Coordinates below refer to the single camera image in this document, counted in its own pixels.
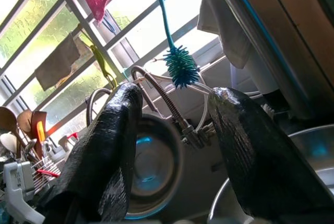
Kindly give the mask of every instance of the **teal bottle brush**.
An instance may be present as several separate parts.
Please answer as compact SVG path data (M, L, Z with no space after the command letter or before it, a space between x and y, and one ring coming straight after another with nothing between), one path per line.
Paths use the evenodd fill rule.
M164 60L166 61L169 75L172 77L175 87L187 87L187 85L198 81L196 64L193 57L189 55L189 52L186 50L186 48L183 48L182 46L177 48L174 45L167 22L167 13L164 0L159 0L159 3L162 10L163 23L170 48L168 54L164 55L166 56Z

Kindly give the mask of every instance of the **brush handle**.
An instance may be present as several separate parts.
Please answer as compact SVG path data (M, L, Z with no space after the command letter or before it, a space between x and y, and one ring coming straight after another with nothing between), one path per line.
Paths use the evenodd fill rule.
M161 10L162 10L162 16L163 16L163 24L165 27L165 32L166 32L166 36L167 36L167 40L168 40L168 45L170 49L175 48L172 36L171 36L171 32L169 31L169 26L168 26L168 21L167 21L167 13L166 13L166 8L165 8L165 2L164 0L158 0L161 6Z

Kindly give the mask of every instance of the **beige dish towel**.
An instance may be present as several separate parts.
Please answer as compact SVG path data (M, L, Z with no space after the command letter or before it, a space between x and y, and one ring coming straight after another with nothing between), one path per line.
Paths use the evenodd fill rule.
M36 79L44 91L71 74L73 63L85 51L82 48L87 48L80 42L78 37L74 40L70 33L35 70Z
M225 0L202 0L197 29L219 35L224 53L236 68L257 54Z

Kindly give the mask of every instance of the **window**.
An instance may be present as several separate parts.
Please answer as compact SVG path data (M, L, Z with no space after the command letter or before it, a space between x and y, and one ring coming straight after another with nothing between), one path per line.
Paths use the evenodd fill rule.
M81 56L67 80L43 91L34 71L70 33L84 39L79 21L90 38L99 40L99 48L108 53L106 60L116 67L116 79L125 79L128 68L168 49L161 9L156 0L111 0L104 23L97 25L84 0L5 0L0 11L0 103L16 114L24 109L47 112L46 129L57 142L64 135L86 126L85 99L99 87L107 86L101 70L90 52ZM171 33L176 45L184 45L191 54L217 38L197 31L196 19L201 0L166 0ZM15 7L15 18L5 18ZM164 62L150 64L154 73L163 74ZM96 102L102 108L106 96Z

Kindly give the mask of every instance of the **stainless steel bowl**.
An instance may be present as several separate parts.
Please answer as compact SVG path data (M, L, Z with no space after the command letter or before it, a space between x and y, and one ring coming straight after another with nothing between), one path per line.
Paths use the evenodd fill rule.
M334 193L334 124L306 129L289 137L320 179ZM210 224L222 224L224 221L232 223L229 222L231 219L237 221L233 223L242 224L252 221L252 217L243 212L227 179L213 201L208 222Z
M175 194L182 172L183 146L175 127L157 116L143 114L125 218L146 218L164 208Z

